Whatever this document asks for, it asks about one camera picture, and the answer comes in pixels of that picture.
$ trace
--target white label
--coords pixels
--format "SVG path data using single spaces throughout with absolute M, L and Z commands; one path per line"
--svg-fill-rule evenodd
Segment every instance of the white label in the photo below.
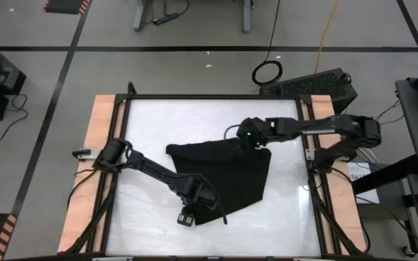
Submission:
M 356 179 L 362 178 L 365 175 L 368 175 L 371 173 L 369 163 L 355 163 L 355 162 L 349 162 L 346 164 L 349 169 L 349 176 L 352 181 L 355 181 Z M 377 204 L 380 203 L 380 200 L 378 199 L 377 191 L 375 189 L 372 189 L 371 191 L 366 191 L 364 193 L 361 193 L 357 195 L 363 199 L 367 199 L 371 202 L 375 202 Z M 370 204 L 368 202 L 365 202 L 364 200 L 356 199 L 356 202 L 358 204 Z

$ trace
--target black cloth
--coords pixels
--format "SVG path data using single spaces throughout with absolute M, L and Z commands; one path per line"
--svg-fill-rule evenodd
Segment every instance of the black cloth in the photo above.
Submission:
M 226 214 L 262 200 L 271 152 L 268 149 L 238 149 L 238 140 L 201 144 L 167 145 L 177 173 L 204 175 L 220 196 Z M 219 208 L 195 210 L 196 225 L 221 218 Z

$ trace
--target floor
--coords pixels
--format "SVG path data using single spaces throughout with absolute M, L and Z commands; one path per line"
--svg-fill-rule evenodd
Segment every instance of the floor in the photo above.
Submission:
M 132 0 L 93 0 L 82 17 L 43 13 L 44 0 L 0 0 L 0 51 L 28 76 L 22 93 L 30 113 L 0 142 L 0 213 L 18 216 L 7 259 L 56 253 L 77 168 L 70 153 L 83 144 L 95 95 L 123 93 L 130 80 L 140 94 L 258 92 L 250 76 L 265 59 L 276 1 L 254 2 L 252 32 L 244 34 L 242 4 L 230 0 L 190 0 L 186 14 L 138 33 Z M 184 3 L 169 1 L 169 12 Z M 283 64 L 282 79 L 314 71 L 333 3 L 281 1 L 270 58 Z M 154 1 L 156 17 L 162 8 Z M 359 94 L 348 113 L 378 115 L 397 99 L 395 80 L 418 76 L 418 0 L 342 0 L 324 46 L 320 70 L 343 68 Z M 382 121 L 401 115 L 395 108 Z M 17 117 L 7 113 L 0 135 Z M 403 119 L 382 134 L 379 162 L 414 153 Z M 372 254 L 404 258 L 407 237 L 394 222 L 364 225 Z

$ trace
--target yellow cable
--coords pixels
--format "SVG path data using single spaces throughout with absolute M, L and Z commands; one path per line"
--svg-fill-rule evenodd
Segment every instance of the yellow cable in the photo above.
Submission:
M 328 22 L 327 22 L 327 26 L 325 27 L 324 34 L 322 34 L 322 39 L 320 40 L 320 46 L 319 46 L 319 53 L 317 54 L 316 69 L 314 70 L 313 73 L 317 73 L 317 70 L 319 69 L 320 56 L 322 53 L 322 46 L 324 45 L 324 39 L 328 33 L 330 25 L 332 24 L 333 17 L 335 16 L 335 10 L 337 9 L 339 2 L 340 0 L 335 0 L 335 5 L 333 6 L 332 13 L 330 14 L 330 17 L 328 18 Z

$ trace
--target white table surface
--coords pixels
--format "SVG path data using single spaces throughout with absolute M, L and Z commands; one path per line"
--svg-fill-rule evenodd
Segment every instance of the white table surface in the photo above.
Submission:
M 168 144 L 217 141 L 246 117 L 293 117 L 293 100 L 133 100 L 126 139 L 145 157 L 175 171 Z M 235 137 L 236 128 L 229 131 Z M 302 141 L 274 143 L 263 200 L 221 219 L 177 224 L 181 200 L 135 170 L 119 176 L 108 255 L 319 257 Z

